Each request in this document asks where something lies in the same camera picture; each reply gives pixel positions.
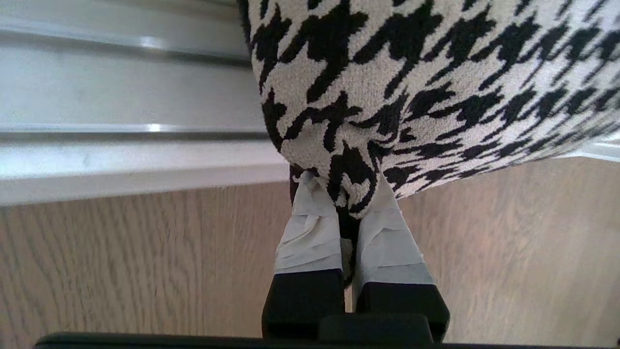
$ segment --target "white tape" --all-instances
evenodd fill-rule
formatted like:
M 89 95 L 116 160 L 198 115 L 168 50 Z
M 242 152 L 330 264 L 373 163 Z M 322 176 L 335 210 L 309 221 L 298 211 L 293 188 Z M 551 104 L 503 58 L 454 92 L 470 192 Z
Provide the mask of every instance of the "white tape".
M 304 172 L 293 213 L 276 249 L 275 273 L 342 269 L 340 228 L 334 202 L 314 175 Z
M 368 282 L 435 283 L 383 175 L 373 202 L 360 222 L 357 246 L 355 298 Z

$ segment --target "wooden floor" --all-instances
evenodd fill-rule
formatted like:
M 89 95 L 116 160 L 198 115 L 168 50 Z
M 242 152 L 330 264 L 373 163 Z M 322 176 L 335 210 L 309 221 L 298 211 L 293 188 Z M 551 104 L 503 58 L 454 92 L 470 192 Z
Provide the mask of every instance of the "wooden floor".
M 620 164 L 561 159 L 401 201 L 446 341 L 612 347 Z M 70 331 L 260 336 L 287 184 L 0 209 L 0 347 Z

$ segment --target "laminate floor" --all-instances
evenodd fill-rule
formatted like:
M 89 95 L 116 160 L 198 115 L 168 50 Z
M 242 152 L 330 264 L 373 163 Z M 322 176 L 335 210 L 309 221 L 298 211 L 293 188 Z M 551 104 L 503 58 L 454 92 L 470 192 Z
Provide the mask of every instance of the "laminate floor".
M 620 336 L 620 164 L 546 160 L 401 208 L 450 308 L 448 342 Z M 285 183 L 0 208 L 0 348 L 50 332 L 260 336 Z

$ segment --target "black and white houndstooth fabric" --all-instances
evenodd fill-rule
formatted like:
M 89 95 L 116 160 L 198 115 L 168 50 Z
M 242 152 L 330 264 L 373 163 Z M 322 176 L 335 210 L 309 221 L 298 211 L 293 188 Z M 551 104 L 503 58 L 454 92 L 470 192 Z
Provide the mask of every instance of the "black and white houndstooth fabric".
M 620 129 L 618 0 L 240 0 L 269 135 L 361 217 Z

